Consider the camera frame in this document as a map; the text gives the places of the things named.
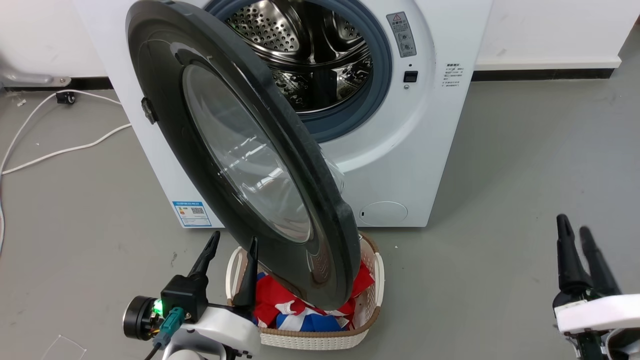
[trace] stainless steel drum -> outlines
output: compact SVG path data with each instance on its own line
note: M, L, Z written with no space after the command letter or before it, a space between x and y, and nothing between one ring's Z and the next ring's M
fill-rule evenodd
M348 20L302 0L263 0L238 9L229 25L267 63L298 113L349 99L372 70L369 48Z

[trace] laundry basket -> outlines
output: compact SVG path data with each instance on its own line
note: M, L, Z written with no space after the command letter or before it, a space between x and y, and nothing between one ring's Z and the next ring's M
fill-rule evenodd
M262 344L298 350L342 350L358 345L376 322L385 291L385 267L376 244L360 234L360 255L367 265L375 285L356 299L353 324L355 329L340 332L300 332L260 328ZM246 252L237 248L227 267L227 302L231 305L246 268Z

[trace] washing machine door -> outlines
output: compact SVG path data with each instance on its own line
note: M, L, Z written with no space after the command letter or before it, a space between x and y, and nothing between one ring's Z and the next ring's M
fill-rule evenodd
M337 309L360 263L351 208L271 71L231 29L186 3L127 16L142 107L233 237L303 300Z

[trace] floor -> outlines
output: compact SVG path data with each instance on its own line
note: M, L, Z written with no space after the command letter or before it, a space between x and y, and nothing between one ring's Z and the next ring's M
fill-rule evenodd
M368 230L385 260L383 311L332 359L573 359L553 328L558 213L590 225L623 291L640 292L640 28L621 58L609 80L471 85L429 225ZM0 152L45 96L0 97ZM97 99L50 101L8 167L126 122ZM125 307L188 272L210 232L180 228L133 131L7 175L2 190L0 358L40 359L62 335L85 360L142 359L151 345L124 337ZM223 233L213 302L236 246ZM46 360L78 359L59 345Z

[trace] blue and white sticker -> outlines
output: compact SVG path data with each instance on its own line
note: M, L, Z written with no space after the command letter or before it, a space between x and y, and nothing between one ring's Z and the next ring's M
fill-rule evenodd
M200 201L174 201L178 217L184 227L205 227L211 226L211 221L207 215L204 205Z

